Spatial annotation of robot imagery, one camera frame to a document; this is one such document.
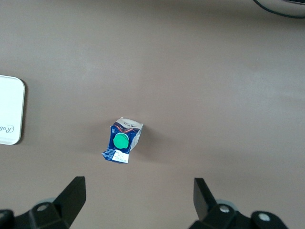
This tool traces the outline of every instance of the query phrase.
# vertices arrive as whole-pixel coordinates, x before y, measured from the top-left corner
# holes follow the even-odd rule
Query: green circle
[[[127,149],[129,144],[129,138],[124,133],[118,133],[113,139],[114,146],[118,149]]]

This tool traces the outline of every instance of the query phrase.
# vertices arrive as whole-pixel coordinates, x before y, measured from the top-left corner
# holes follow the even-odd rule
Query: small blue carton
[[[137,145],[143,124],[120,118],[111,126],[107,150],[102,153],[107,161],[128,163],[129,152]]]

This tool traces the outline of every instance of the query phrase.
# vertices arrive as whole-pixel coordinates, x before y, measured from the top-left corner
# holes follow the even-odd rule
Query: black cable
[[[291,16],[288,14],[283,14],[283,13],[278,13],[276,11],[273,11],[271,9],[268,9],[267,7],[263,6],[258,0],[253,0],[257,5],[259,5],[262,9],[264,9],[265,11],[268,11],[270,13],[279,15],[279,16],[283,16],[283,17],[287,17],[287,18],[295,18],[295,19],[304,19],[305,16]]]

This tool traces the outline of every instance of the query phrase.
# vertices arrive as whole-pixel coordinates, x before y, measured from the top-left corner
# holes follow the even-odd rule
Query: silver bolt
[[[37,211],[44,211],[45,209],[47,209],[48,206],[49,206],[48,204],[40,205],[40,206],[37,208]]]
[[[223,213],[228,213],[228,212],[230,212],[229,208],[228,208],[227,206],[225,206],[225,205],[221,205],[221,206],[219,207],[219,209],[220,209]]]
[[[265,221],[265,222],[269,222],[270,221],[270,217],[265,214],[265,213],[260,213],[258,214],[258,217],[262,220],[262,221]]]

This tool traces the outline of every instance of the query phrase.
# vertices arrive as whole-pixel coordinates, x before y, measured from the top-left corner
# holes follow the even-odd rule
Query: gray surface
[[[73,229],[185,229],[203,177],[245,215],[305,228],[305,21],[219,2],[0,1],[0,74],[27,86],[1,208],[84,175]],[[128,165],[101,156],[121,116],[145,125]]]

